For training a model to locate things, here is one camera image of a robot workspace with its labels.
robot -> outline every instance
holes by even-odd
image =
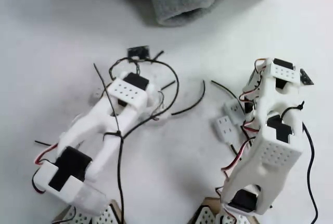
[[[303,152],[304,102],[300,104],[299,67],[280,59],[257,61],[239,97],[245,103],[241,127],[251,138],[243,143],[234,161],[222,168],[223,172],[234,169],[221,192],[220,216],[224,212],[263,215],[282,191],[290,169]],[[229,111],[230,118],[235,119],[232,114]],[[250,141],[252,146],[239,160]]]

plastic bracket with holes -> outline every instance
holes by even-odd
[[[267,70],[271,70],[271,59],[267,61],[267,65]],[[257,108],[253,113],[256,123],[261,126],[260,131],[249,153],[242,157],[224,184],[221,203],[232,213],[264,214],[283,189],[290,169],[303,152],[302,117],[299,110],[290,110],[283,119],[284,124],[292,129],[287,143],[278,140],[276,129],[266,124],[269,115],[281,115],[286,108],[297,106],[303,101],[299,97],[299,82],[288,82],[282,93],[275,88],[277,78],[270,72],[264,72]],[[229,206],[235,194],[248,185],[258,185],[261,188],[255,209],[247,213]]]
[[[151,105],[149,102],[158,101],[157,88],[148,83],[146,90],[141,90],[120,78],[117,78],[108,88],[110,99],[117,114],[119,129],[125,135],[136,123],[143,112]],[[123,107],[118,104],[119,100],[126,102]],[[78,119],[71,128],[64,133],[59,140],[57,157],[66,147],[76,147],[82,141],[90,141],[89,136],[104,134],[106,132],[116,133],[118,130],[116,118],[104,93],[97,104],[88,114]],[[103,145],[87,166],[84,181],[74,176],[69,176],[62,188],[58,191],[52,188],[49,183],[58,170],[52,163],[44,161],[35,175],[35,183],[47,192],[55,195],[70,205],[74,205],[92,215],[99,215],[107,207],[110,199],[107,197],[107,189],[98,188],[99,179],[103,177],[107,163],[120,145],[120,137],[116,135],[105,135]]]

white tabletop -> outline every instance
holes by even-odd
[[[179,28],[156,25],[149,0],[0,0],[0,216],[3,223],[48,223],[65,205],[31,187],[33,159],[100,94],[95,62],[107,70],[132,46],[165,50],[181,80],[174,110],[200,95],[200,80],[216,79],[237,94],[256,58],[299,64],[315,86],[302,88],[303,118],[316,150],[311,174],[318,223],[331,217],[331,85],[333,0],[225,0],[212,13]],[[165,84],[172,74],[155,65]],[[170,99],[174,87],[165,91]],[[124,145],[122,183],[127,223],[186,223],[205,196],[223,183],[220,168],[233,154],[218,141],[211,120],[229,97],[208,83],[203,102],[163,125],[143,126]],[[310,223],[306,187],[310,148],[293,167],[262,223]],[[119,201],[115,161],[110,194]]]

black cable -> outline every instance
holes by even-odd
[[[127,58],[121,58],[119,59],[118,61],[116,61],[115,64],[113,64],[111,66],[111,68],[109,69],[109,73],[110,73],[110,76],[111,76],[111,79],[113,80],[112,78],[112,69],[117,65],[119,64],[120,62],[122,62],[123,60],[126,60]],[[120,200],[122,201],[122,209],[121,209],[121,223],[123,224],[124,223],[124,199],[123,199],[123,192],[122,192],[122,187],[121,187],[121,179],[120,179],[120,168],[121,168],[121,157],[122,157],[122,151],[123,151],[123,142],[124,142],[124,139],[129,136],[134,130],[136,130],[138,127],[142,126],[143,124],[145,124],[146,122],[156,118],[157,116],[160,116],[162,115],[163,113],[165,113],[167,110],[169,110],[172,105],[175,103],[177,97],[178,97],[178,93],[179,93],[179,79],[178,79],[178,75],[177,73],[174,71],[174,69],[164,63],[164,62],[161,62],[161,61],[158,61],[158,60],[152,60],[152,59],[146,59],[146,60],[142,60],[141,62],[144,62],[144,61],[147,61],[147,62],[150,62],[150,63],[156,63],[156,64],[161,64],[161,65],[164,65],[166,67],[168,67],[172,72],[173,74],[175,75],[175,78],[176,78],[176,83],[177,83],[177,87],[176,87],[176,93],[175,93],[175,96],[174,96],[174,99],[172,100],[172,102],[170,103],[170,105],[165,108],[164,110],[162,110],[161,112],[158,112],[154,115],[151,115],[150,117],[148,117],[147,119],[141,121],[140,123],[138,123],[137,125],[135,125],[133,128],[131,128],[126,135],[124,136],[121,136],[120,135],[120,138],[121,138],[121,141],[120,141],[120,147],[119,147],[119,156],[118,156],[118,166],[117,166],[117,177],[118,177],[118,188],[119,188],[119,193],[120,193]]]
[[[60,223],[65,223],[65,222],[68,222],[68,221],[71,221],[75,218],[76,216],[76,207],[73,207],[74,209],[74,214],[71,218],[67,219],[67,220],[57,220],[57,221],[53,221],[51,224],[60,224]]]
[[[122,187],[121,187],[121,180],[120,180],[120,165],[121,165],[121,156],[122,156],[124,139],[123,139],[123,136],[121,135],[121,131],[120,131],[120,128],[119,128],[117,114],[116,114],[116,111],[114,110],[114,107],[113,107],[113,104],[112,104],[112,100],[110,98],[110,95],[109,95],[109,92],[107,90],[107,87],[106,87],[106,85],[104,83],[104,79],[101,76],[101,74],[100,74],[100,72],[99,72],[96,64],[94,64],[94,67],[96,69],[96,72],[97,72],[100,80],[102,81],[105,93],[108,96],[109,102],[111,104],[113,115],[114,115],[114,118],[116,119],[116,123],[117,123],[117,129],[118,129],[117,136],[120,138],[120,147],[119,147],[119,154],[118,154],[118,166],[117,166],[117,177],[118,177],[118,188],[119,188],[120,201],[121,201],[121,223],[123,224],[124,223],[124,196],[123,196],[123,190],[122,190]]]
[[[202,91],[202,95],[199,98],[199,100],[196,103],[194,103],[192,106],[188,107],[188,108],[185,108],[185,109],[183,109],[181,111],[177,111],[175,113],[171,113],[172,116],[176,116],[176,115],[179,115],[181,113],[187,112],[187,111],[193,109],[195,106],[197,106],[202,101],[202,99],[203,99],[203,97],[204,97],[204,95],[206,93],[206,84],[205,84],[204,80],[202,81],[202,83],[203,83],[203,91]]]
[[[281,114],[281,121],[283,120],[283,117],[285,116],[285,114],[289,110],[291,110],[291,109],[302,110],[303,109],[303,105],[304,105],[304,101],[300,105],[298,105],[296,107],[288,107],[288,108],[286,108],[285,111],[283,111],[283,113]],[[312,142],[312,138],[310,136],[310,133],[309,133],[308,129],[306,128],[304,122],[302,123],[302,126],[303,126],[303,131],[305,132],[306,137],[309,140],[310,149],[311,149],[311,158],[310,158],[310,162],[309,162],[309,166],[308,166],[308,171],[306,173],[306,182],[308,184],[309,195],[310,195],[310,198],[311,198],[314,210],[315,210],[315,217],[314,217],[314,219],[311,222],[311,224],[314,224],[317,221],[317,219],[318,219],[318,208],[317,208],[316,202],[314,200],[314,197],[313,197],[313,194],[312,194],[312,190],[311,190],[311,185],[310,185],[310,172],[311,172],[311,168],[312,168],[312,164],[313,164],[313,160],[314,160],[314,146],[313,146],[313,142]]]
[[[153,60],[156,61],[157,58],[159,58],[162,54],[164,54],[164,51],[160,51],[159,53],[157,53],[157,55],[153,58]]]
[[[118,123],[118,119],[117,119],[117,114],[116,114],[116,111],[114,110],[114,107],[113,107],[113,104],[112,104],[112,101],[111,101],[111,98],[110,98],[110,95],[109,95],[108,89],[107,89],[107,87],[106,87],[106,85],[105,85],[104,79],[103,79],[102,75],[100,74],[100,72],[99,72],[99,70],[98,70],[96,64],[94,64],[94,67],[95,67],[95,70],[96,70],[96,72],[97,72],[97,74],[98,74],[100,80],[102,81],[102,84],[103,84],[104,90],[105,90],[106,95],[108,96],[109,102],[110,102],[110,104],[111,104],[111,108],[112,108],[112,111],[113,111],[113,114],[114,114],[114,118],[116,119],[116,123],[117,123],[118,131],[120,131],[120,129],[119,129],[119,123]]]
[[[162,100],[160,102],[160,104],[156,107],[156,109],[153,110],[153,112],[151,113],[151,115],[153,115],[161,106],[164,108],[164,93],[162,91],[158,91],[158,93],[160,93],[162,95]]]
[[[128,57],[123,57],[123,58],[121,58],[121,59],[119,59],[119,60],[117,60],[111,67],[110,67],[110,69],[109,69],[109,74],[110,74],[110,78],[111,78],[111,80],[112,81],[114,81],[116,78],[115,77],[113,77],[113,75],[112,75],[112,70],[113,70],[113,68],[115,67],[115,66],[117,66],[119,63],[121,63],[122,61],[124,61],[124,60],[130,60],[130,58],[128,58]]]
[[[230,148],[234,152],[234,154],[237,156],[238,152],[237,152],[237,150],[235,149],[235,147],[232,144],[230,144]]]
[[[176,81],[173,80],[172,82],[170,82],[170,83],[168,83],[167,85],[163,86],[163,87],[161,88],[161,90],[165,90],[166,88],[168,88],[168,87],[170,87],[171,85],[173,85],[175,82],[176,82]]]
[[[243,112],[245,113],[244,108],[243,108],[242,104],[240,103],[238,97],[237,97],[237,96],[236,96],[236,95],[235,95],[230,89],[228,89],[226,86],[223,86],[222,84],[220,84],[220,83],[218,83],[218,82],[215,82],[215,81],[213,81],[213,80],[211,80],[211,82],[212,82],[213,84],[217,85],[217,86],[220,86],[220,87],[224,88],[227,92],[229,92],[230,95],[232,95],[233,98],[235,98],[235,99],[237,100],[237,102],[238,102],[239,105],[240,105],[241,110],[243,110]]]
[[[168,65],[168,64],[166,64],[166,63],[163,63],[163,62],[161,62],[161,61],[158,61],[158,60],[147,59],[146,61],[147,61],[147,62],[151,62],[151,63],[162,64],[162,65],[168,67],[168,68],[172,71],[172,73],[175,75],[175,78],[176,78],[176,84],[177,84],[177,87],[176,87],[176,93],[175,93],[175,96],[174,96],[172,102],[169,104],[168,107],[166,107],[164,110],[162,110],[162,111],[160,111],[160,112],[158,112],[158,113],[156,113],[156,114],[154,114],[154,115],[151,115],[151,116],[148,117],[147,119],[145,119],[145,120],[141,121],[140,123],[138,123],[137,125],[135,125],[132,129],[130,129],[130,130],[127,132],[126,135],[124,135],[124,139],[125,139],[128,135],[130,135],[134,130],[136,130],[138,127],[140,127],[141,125],[143,125],[143,124],[145,124],[146,122],[148,122],[148,121],[154,119],[154,118],[157,117],[157,116],[162,115],[162,114],[165,113],[167,110],[169,110],[169,109],[172,107],[172,105],[175,103],[175,101],[176,101],[176,99],[177,99],[177,97],[178,97],[178,93],[179,93],[179,84],[180,84],[180,83],[179,83],[178,75],[177,75],[177,73],[174,71],[174,69],[173,69],[170,65]]]
[[[312,142],[312,138],[310,136],[310,133],[309,133],[308,129],[306,128],[304,122],[302,123],[302,125],[303,125],[303,131],[305,132],[306,137],[308,137],[309,144],[310,144],[310,149],[311,149],[311,158],[310,158],[310,163],[309,163],[309,166],[308,166],[308,171],[306,173],[306,182],[308,184],[309,195],[310,195],[310,198],[311,198],[314,210],[315,210],[315,217],[311,222],[311,224],[313,224],[318,219],[318,208],[317,208],[316,202],[314,200],[312,190],[311,190],[311,185],[310,185],[310,172],[311,172],[311,168],[312,168],[312,164],[313,164],[313,160],[314,160],[314,146],[313,146],[313,142]]]
[[[282,114],[281,114],[281,121],[282,121],[283,117],[285,116],[285,114],[286,114],[288,111],[290,111],[291,109],[299,109],[299,110],[302,110],[302,109],[303,109],[303,105],[304,105],[304,101],[303,101],[300,105],[298,105],[298,106],[296,106],[296,107],[289,107],[289,108],[286,108],[285,111],[283,111]]]
[[[37,141],[37,140],[34,140],[34,142],[35,142],[35,143],[38,143],[38,144],[42,144],[42,145],[44,145],[44,146],[48,146],[48,147],[51,146],[51,144],[48,144],[48,143],[45,143],[45,142],[40,142],[40,141]]]
[[[35,175],[37,174],[39,169],[36,170],[36,172],[33,174],[32,178],[31,178],[31,183],[32,183],[32,187],[33,189],[35,189],[35,191],[38,193],[38,194],[44,194],[45,191],[42,191],[40,190],[39,188],[37,188],[35,182],[34,182],[34,178],[35,178]]]

white plastic housing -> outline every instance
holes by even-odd
[[[229,116],[223,116],[218,118],[214,123],[216,132],[219,138],[227,144],[238,144],[239,143],[239,132],[236,126],[233,125]]]
[[[237,99],[227,101],[223,105],[223,111],[230,117],[234,125],[242,125],[245,117]]]
[[[288,172],[303,151],[300,110],[290,110],[283,119],[284,123],[290,125],[292,129],[292,134],[288,136],[288,143],[277,140],[276,130],[266,125],[268,115],[272,115],[272,112],[281,115],[286,108],[297,106],[302,102],[298,95],[300,76],[294,74],[292,82],[287,82],[283,90],[276,89],[275,79],[281,78],[281,74],[276,75],[272,72],[271,65],[272,60],[267,62],[267,68],[263,73],[260,97],[257,109],[253,113],[256,122],[261,126],[260,131],[248,155],[238,162],[221,193],[222,205],[233,213],[253,215],[253,212],[246,213],[234,209],[228,203],[238,190],[254,184],[261,187],[254,213],[264,214],[283,189]]]
[[[117,78],[107,90],[117,113],[122,135],[129,131],[147,107],[151,106],[151,103],[158,101],[158,98],[155,97],[158,95],[156,87],[151,83],[144,91]],[[118,104],[119,99],[126,102],[127,105],[125,107],[120,106]],[[104,93],[103,97],[87,115],[78,119],[66,133],[61,135],[57,157],[67,146],[76,147],[91,134],[117,132],[116,119],[111,114],[112,108],[106,93]],[[119,145],[120,138],[118,136],[105,136],[101,150],[86,169],[84,182],[70,176],[60,192],[54,190],[48,184],[58,167],[47,161],[43,162],[35,175],[34,181],[41,188],[66,203],[77,206],[91,215],[99,216],[106,209],[110,199],[107,199],[104,192],[99,192],[90,185],[98,181],[100,172],[105,169],[108,160],[119,148]]]

